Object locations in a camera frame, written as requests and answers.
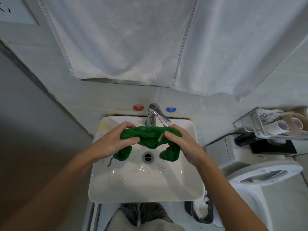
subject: person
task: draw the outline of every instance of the person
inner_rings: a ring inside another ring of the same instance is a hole
[[[132,123],[123,122],[88,149],[75,155],[62,171],[2,226],[1,230],[36,231],[48,230],[52,227],[47,227],[48,221],[53,222],[53,215],[58,214],[64,204],[69,201],[94,162],[140,141],[139,137],[120,140],[122,131],[133,127],[135,125]],[[211,194],[225,230],[268,230],[189,133],[177,125],[171,125],[171,127],[179,130],[182,137],[175,136],[170,132],[165,132],[165,137],[178,144],[188,162],[198,170],[207,191]],[[159,203],[144,203],[139,210],[136,204],[122,204],[114,213],[105,230],[135,230],[138,211],[141,213],[142,224],[138,230],[184,230],[172,222]]]

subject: green cloth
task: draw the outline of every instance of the green cloth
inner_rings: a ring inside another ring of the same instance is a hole
[[[164,159],[168,161],[176,161],[177,159],[179,159],[180,147],[176,143],[169,141],[164,136],[165,131],[169,131],[175,134],[176,136],[182,137],[180,132],[176,128],[173,128],[173,127],[140,126],[140,127],[125,129],[120,135],[120,139],[124,140],[124,139],[132,138],[132,137],[139,137],[140,142],[138,144],[145,146],[147,148],[150,148],[150,149],[155,149],[162,144],[169,143],[171,147],[165,151],[162,151],[159,154],[159,157],[160,159]],[[120,151],[118,151],[116,154],[114,154],[112,159],[124,161],[129,157],[129,154],[131,153],[131,151],[132,151],[132,146],[125,147],[121,149]]]

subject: sink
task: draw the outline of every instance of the sink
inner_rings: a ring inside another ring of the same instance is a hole
[[[110,116],[117,123],[131,122],[144,126],[146,117]],[[197,140],[194,124],[190,120],[170,119]],[[192,201],[203,196],[204,185],[198,171],[185,159],[182,152],[175,162],[159,158],[161,151],[135,144],[125,161],[111,156],[93,164],[89,185],[89,198],[95,203]]]

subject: toilet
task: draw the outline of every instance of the toilet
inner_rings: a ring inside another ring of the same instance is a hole
[[[270,212],[262,191],[263,186],[283,181],[300,173],[303,167],[291,157],[253,154],[249,145],[239,147],[229,135],[206,147],[225,177],[260,220],[273,230]],[[222,227],[214,206],[213,224]]]

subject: person's right arm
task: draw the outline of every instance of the person's right arm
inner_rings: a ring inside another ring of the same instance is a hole
[[[190,134],[177,125],[171,125],[182,134],[178,137],[165,132],[165,137],[178,144],[186,159],[194,165],[211,195],[226,231],[268,231],[263,222],[234,190],[221,170]]]

